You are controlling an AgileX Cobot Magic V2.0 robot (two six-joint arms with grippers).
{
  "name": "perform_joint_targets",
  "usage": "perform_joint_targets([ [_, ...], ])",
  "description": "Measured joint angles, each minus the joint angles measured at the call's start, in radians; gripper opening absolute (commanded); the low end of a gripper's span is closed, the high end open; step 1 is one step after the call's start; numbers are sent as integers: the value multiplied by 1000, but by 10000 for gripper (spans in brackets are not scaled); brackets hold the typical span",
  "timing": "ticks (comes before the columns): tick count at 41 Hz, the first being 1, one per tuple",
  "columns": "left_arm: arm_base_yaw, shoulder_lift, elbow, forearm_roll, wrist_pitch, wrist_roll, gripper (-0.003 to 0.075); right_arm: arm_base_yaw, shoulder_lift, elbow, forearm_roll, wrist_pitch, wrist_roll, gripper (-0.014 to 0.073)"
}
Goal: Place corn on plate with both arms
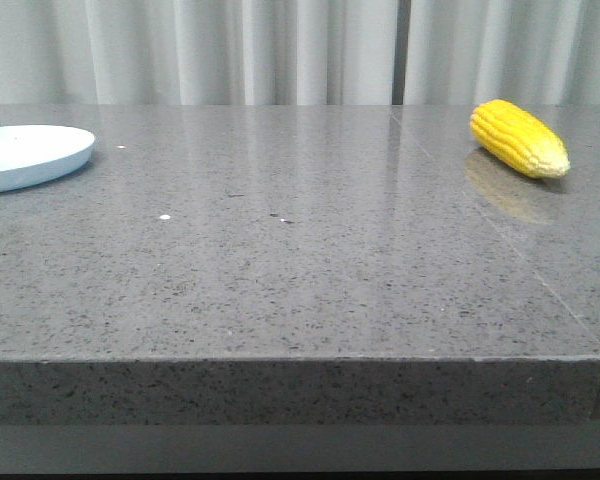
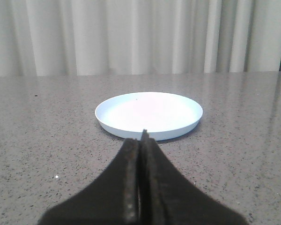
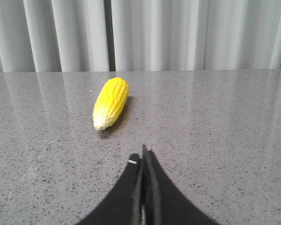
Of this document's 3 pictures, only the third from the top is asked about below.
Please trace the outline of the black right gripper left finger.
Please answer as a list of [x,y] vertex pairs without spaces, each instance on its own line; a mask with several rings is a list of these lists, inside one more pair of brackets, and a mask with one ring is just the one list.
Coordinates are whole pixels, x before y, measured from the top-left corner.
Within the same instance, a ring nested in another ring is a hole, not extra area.
[[139,154],[130,155],[119,180],[79,225],[140,225],[143,165]]

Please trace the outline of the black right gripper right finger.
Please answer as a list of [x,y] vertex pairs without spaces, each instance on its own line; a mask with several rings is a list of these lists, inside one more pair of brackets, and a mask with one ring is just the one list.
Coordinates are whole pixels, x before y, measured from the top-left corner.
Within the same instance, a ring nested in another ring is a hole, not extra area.
[[217,225],[189,201],[161,167],[155,153],[142,146],[143,206],[147,225]]

